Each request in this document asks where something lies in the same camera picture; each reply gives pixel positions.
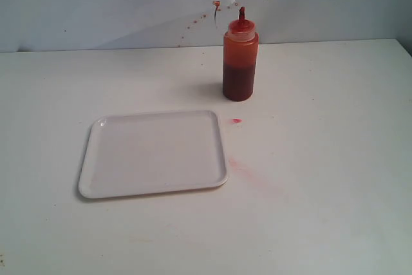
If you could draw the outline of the white rectangular plastic tray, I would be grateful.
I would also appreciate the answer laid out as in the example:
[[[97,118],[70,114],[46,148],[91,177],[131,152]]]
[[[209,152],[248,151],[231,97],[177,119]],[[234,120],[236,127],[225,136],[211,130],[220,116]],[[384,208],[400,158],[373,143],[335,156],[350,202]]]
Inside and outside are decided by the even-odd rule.
[[[91,126],[78,191],[90,200],[123,198],[214,189],[228,177],[215,112],[115,115]]]

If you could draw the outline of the red sauce squeeze bottle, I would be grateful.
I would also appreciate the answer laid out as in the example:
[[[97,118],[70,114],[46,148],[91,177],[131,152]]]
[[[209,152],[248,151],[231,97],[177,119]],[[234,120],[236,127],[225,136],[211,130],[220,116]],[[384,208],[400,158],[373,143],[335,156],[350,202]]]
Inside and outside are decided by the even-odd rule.
[[[223,94],[229,100],[241,102],[254,91],[259,35],[256,25],[239,9],[236,20],[230,22],[223,36]]]

